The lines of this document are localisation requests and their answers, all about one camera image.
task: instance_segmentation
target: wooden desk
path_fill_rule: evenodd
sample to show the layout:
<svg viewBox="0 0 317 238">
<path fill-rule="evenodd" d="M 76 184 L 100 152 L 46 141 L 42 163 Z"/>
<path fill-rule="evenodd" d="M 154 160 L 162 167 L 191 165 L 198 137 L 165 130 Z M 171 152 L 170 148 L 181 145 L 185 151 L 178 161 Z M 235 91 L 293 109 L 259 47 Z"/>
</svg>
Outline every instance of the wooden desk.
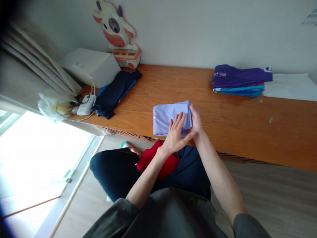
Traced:
<svg viewBox="0 0 317 238">
<path fill-rule="evenodd" d="M 317 172 L 317 103 L 217 94 L 213 69 L 139 65 L 142 78 L 106 120 L 86 123 L 153 136 L 153 107 L 189 100 L 222 153 Z M 84 117 L 73 115 L 71 119 Z"/>
</svg>

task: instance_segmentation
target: black pants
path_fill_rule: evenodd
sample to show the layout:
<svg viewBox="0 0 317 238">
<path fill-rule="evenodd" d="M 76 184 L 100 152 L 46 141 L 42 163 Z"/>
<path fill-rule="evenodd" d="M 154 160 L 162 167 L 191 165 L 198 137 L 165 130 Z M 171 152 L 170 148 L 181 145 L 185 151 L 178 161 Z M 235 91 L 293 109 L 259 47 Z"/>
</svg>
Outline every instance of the black pants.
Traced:
<svg viewBox="0 0 317 238">
<path fill-rule="evenodd" d="M 210 200 L 210 181 L 196 147 L 185 146 L 179 151 L 179 158 L 180 163 L 175 171 L 165 179 L 157 180 L 152 192 L 175 187 Z M 128 148 L 105 150 L 92 157 L 90 169 L 114 202 L 118 198 L 125 198 L 140 177 L 141 173 L 135 166 L 138 161 L 138 155 Z"/>
</svg>

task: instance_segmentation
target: cow figurine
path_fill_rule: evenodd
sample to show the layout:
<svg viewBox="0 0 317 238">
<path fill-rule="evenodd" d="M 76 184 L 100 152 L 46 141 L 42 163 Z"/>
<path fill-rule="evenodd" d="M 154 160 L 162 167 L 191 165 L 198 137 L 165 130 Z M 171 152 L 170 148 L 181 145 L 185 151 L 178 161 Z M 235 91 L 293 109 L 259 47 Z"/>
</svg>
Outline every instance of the cow figurine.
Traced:
<svg viewBox="0 0 317 238">
<path fill-rule="evenodd" d="M 118 61 L 120 67 L 136 68 L 140 62 L 141 49 L 137 44 L 130 44 L 135 38 L 135 30 L 123 18 L 123 11 L 119 5 L 116 9 L 106 0 L 96 1 L 98 11 L 93 18 L 103 26 L 103 34 L 109 41 L 109 50 Z"/>
</svg>

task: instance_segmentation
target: lavender shirt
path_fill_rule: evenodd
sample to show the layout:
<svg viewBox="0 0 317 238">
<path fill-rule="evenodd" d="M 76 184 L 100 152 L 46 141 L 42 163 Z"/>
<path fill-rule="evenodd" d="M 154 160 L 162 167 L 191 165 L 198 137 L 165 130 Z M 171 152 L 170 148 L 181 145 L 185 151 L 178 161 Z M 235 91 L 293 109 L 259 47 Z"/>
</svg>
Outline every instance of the lavender shirt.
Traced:
<svg viewBox="0 0 317 238">
<path fill-rule="evenodd" d="M 185 130 L 193 127 L 190 106 L 189 101 L 155 106 L 153 108 L 153 134 L 155 136 L 167 136 L 170 120 L 174 120 L 176 114 L 183 112 L 186 113 L 186 118 L 181 135 L 185 137 L 187 135 Z"/>
</svg>

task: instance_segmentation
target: white logo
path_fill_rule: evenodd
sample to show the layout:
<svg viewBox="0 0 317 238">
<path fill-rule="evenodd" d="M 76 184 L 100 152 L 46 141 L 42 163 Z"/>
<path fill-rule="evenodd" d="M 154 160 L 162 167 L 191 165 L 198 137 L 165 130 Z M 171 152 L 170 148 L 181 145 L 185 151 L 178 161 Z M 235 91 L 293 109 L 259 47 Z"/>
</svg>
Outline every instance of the white logo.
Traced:
<svg viewBox="0 0 317 238">
<path fill-rule="evenodd" d="M 225 76 L 227 76 L 227 73 L 222 73 L 222 72 L 214 73 L 214 77 L 217 77 L 217 76 L 219 76 L 219 77 L 225 77 Z"/>
<path fill-rule="evenodd" d="M 272 73 L 272 67 L 264 68 L 263 71 L 267 73 Z"/>
</svg>

